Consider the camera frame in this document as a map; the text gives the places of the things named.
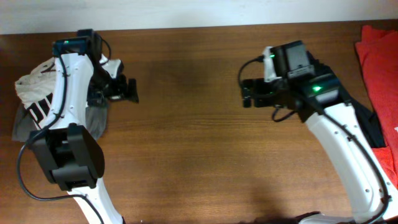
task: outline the white wall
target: white wall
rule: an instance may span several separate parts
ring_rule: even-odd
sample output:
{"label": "white wall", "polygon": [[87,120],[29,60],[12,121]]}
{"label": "white wall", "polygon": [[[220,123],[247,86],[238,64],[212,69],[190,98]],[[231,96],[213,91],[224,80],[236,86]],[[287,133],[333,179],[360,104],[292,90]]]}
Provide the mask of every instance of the white wall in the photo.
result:
{"label": "white wall", "polygon": [[0,1],[0,34],[398,19],[398,0]]}

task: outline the gray cloth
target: gray cloth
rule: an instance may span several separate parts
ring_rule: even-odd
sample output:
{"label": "gray cloth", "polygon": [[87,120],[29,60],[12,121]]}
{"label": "gray cloth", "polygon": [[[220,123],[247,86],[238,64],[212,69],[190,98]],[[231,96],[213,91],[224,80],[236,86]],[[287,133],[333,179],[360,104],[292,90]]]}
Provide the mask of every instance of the gray cloth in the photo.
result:
{"label": "gray cloth", "polygon": [[[97,140],[105,131],[108,107],[89,106],[86,108],[86,128],[91,136]],[[14,120],[12,129],[12,140],[26,142],[31,131],[37,128],[24,105],[20,104]]]}

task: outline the black wire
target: black wire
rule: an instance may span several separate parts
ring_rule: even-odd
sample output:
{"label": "black wire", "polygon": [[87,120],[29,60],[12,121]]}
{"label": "black wire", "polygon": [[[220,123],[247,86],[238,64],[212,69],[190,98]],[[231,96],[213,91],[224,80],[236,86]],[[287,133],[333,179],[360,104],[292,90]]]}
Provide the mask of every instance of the black wire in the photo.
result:
{"label": "black wire", "polygon": [[246,62],[245,64],[242,65],[242,67],[239,69],[239,72],[238,72],[238,84],[239,84],[239,86],[241,88],[244,88],[243,82],[241,81],[241,76],[242,76],[242,72],[243,72],[244,68],[246,66],[248,66],[250,63],[263,62],[263,61],[264,61],[264,56],[261,55],[261,56],[258,56],[257,58],[254,58],[254,59],[252,59],[252,60],[250,60],[250,61],[248,61],[248,62]]}
{"label": "black wire", "polygon": [[23,189],[23,191],[31,198],[39,200],[39,201],[44,201],[44,202],[48,202],[48,201],[54,201],[54,200],[61,200],[61,199],[66,199],[66,198],[74,198],[74,197],[79,197],[81,199],[83,199],[90,207],[91,209],[93,209],[93,211],[96,213],[96,215],[98,216],[100,222],[103,224],[104,221],[100,215],[100,213],[97,211],[97,209],[94,207],[94,205],[87,199],[86,195],[79,195],[79,194],[73,194],[73,195],[64,195],[64,196],[58,196],[58,197],[38,197],[36,195],[34,195],[32,192],[30,192],[27,187],[25,186],[24,181],[22,180],[22,176],[21,176],[21,159],[22,159],[22,155],[24,153],[24,151],[26,150],[26,148],[28,148],[31,144],[33,144],[36,140],[43,138],[45,136],[45,133],[50,129],[51,126],[53,126],[61,117],[61,114],[63,112],[63,108],[65,107],[65,101],[67,98],[67,86],[68,86],[68,78],[67,78],[67,69],[65,68],[65,64],[62,60],[61,55],[58,53],[60,62],[62,64],[62,69],[63,69],[63,78],[64,78],[64,86],[63,86],[63,95],[62,95],[62,104],[60,107],[60,110],[57,114],[55,114],[55,119],[48,125],[46,125],[44,128],[42,128],[36,135],[34,135],[33,137],[31,137],[30,139],[28,139],[25,144],[21,147],[19,153],[18,153],[18,158],[17,158],[17,177],[18,177],[18,182],[19,185],[21,186],[21,188]]}
{"label": "black wire", "polygon": [[380,173],[380,170],[377,168],[377,165],[374,163],[374,161],[372,160],[371,156],[369,155],[369,153],[367,152],[367,150],[363,147],[363,145],[358,141],[358,139],[356,138],[356,136],[354,134],[352,134],[345,126],[341,125],[339,122],[337,122],[334,118],[332,118],[331,116],[329,116],[328,114],[325,113],[324,110],[320,109],[319,107],[315,106],[312,104],[312,102],[310,102],[310,100],[308,100],[306,97],[300,95],[300,94],[296,94],[301,100],[303,100],[304,102],[306,102],[309,106],[311,106],[318,114],[322,114],[323,116],[325,116],[330,122],[332,122],[333,124],[335,124],[337,127],[339,127],[347,136],[348,139],[354,141],[355,145],[357,145],[357,147],[359,148],[359,150],[362,152],[362,154],[364,155],[364,157],[366,158],[366,160],[369,162],[370,166],[373,169],[373,172],[375,173],[378,181],[380,182],[381,188],[382,188],[382,192],[383,192],[383,198],[382,198],[382,203],[383,206],[380,210],[380,212],[378,214],[376,214],[375,216],[373,216],[372,218],[370,218],[368,221],[363,222],[362,224],[372,224],[376,221],[378,221],[380,218],[382,218],[382,216],[384,215],[384,213],[387,211],[388,209],[388,204],[390,202],[390,198],[391,196],[388,194],[388,188],[387,185]]}
{"label": "black wire", "polygon": [[102,41],[103,41],[103,42],[106,44],[106,46],[108,47],[109,55],[108,55],[107,61],[100,64],[101,66],[104,65],[104,64],[106,64],[106,63],[108,63],[109,60],[111,60],[111,56],[112,56],[112,49],[111,49],[111,46],[109,46],[109,44],[108,44],[108,42],[107,42],[106,40],[102,39]]}
{"label": "black wire", "polygon": [[[260,56],[258,56],[258,57],[256,57],[256,58],[254,58],[254,59],[252,59],[252,60],[246,62],[246,63],[243,64],[242,67],[239,69],[239,72],[238,72],[238,84],[239,84],[239,87],[242,89],[242,91],[245,91],[245,90],[249,91],[249,90],[243,85],[243,82],[242,82],[242,80],[241,80],[241,76],[242,76],[242,72],[243,72],[244,68],[245,68],[246,66],[248,66],[250,63],[253,63],[253,62],[263,62],[263,61],[264,61],[264,56],[263,56],[263,55],[260,55]],[[252,91],[250,91],[250,96],[252,96],[252,97],[254,97],[254,98],[271,98],[271,97],[273,97],[272,94],[257,94],[257,93],[253,93]]]}
{"label": "black wire", "polygon": [[272,113],[272,116],[271,116],[272,120],[275,121],[275,122],[284,121],[284,120],[286,120],[287,118],[291,117],[293,114],[296,113],[296,111],[291,111],[291,112],[289,112],[288,114],[286,114],[285,116],[283,116],[283,117],[281,117],[281,118],[278,118],[278,119],[275,119],[276,114],[278,113],[279,109],[280,109],[280,108],[276,108],[275,111]]}

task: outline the wooden tabletop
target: wooden tabletop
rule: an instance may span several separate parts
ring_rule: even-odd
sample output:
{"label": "wooden tabletop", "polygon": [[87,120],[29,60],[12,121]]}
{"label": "wooden tabletop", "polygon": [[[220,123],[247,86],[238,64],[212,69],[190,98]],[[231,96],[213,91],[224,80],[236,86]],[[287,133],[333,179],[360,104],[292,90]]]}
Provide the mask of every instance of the wooden tabletop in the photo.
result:
{"label": "wooden tabletop", "polygon": [[[354,50],[361,26],[398,21],[325,22],[193,29],[101,31],[140,103],[113,103],[98,143],[104,181],[127,223],[237,223],[312,211],[350,215],[340,180],[298,117],[271,121],[273,108],[243,108],[239,67],[265,46],[303,40],[358,101],[370,107]],[[51,43],[74,33],[0,36],[0,223],[87,223],[74,200],[38,202],[16,178],[22,146],[11,141],[20,102],[14,81],[51,57]],[[261,64],[245,78],[261,77]],[[63,195],[33,154],[22,160],[27,186]]]}

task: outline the white cloth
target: white cloth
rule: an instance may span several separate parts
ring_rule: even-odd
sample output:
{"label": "white cloth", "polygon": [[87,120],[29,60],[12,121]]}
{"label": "white cloth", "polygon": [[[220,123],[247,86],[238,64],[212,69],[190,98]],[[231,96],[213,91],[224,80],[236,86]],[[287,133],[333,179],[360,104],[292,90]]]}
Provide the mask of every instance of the white cloth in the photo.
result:
{"label": "white cloth", "polygon": [[51,58],[41,63],[29,75],[24,75],[15,82],[17,95],[24,108],[29,110],[37,129],[44,127],[45,119],[51,107],[49,98],[52,97],[54,92],[57,77],[54,60],[54,58]]}
{"label": "white cloth", "polygon": [[33,69],[29,75],[24,75],[15,82],[17,95],[22,100],[25,109],[54,92],[57,77],[55,66],[51,71],[42,73],[53,64],[54,58],[51,58]]}

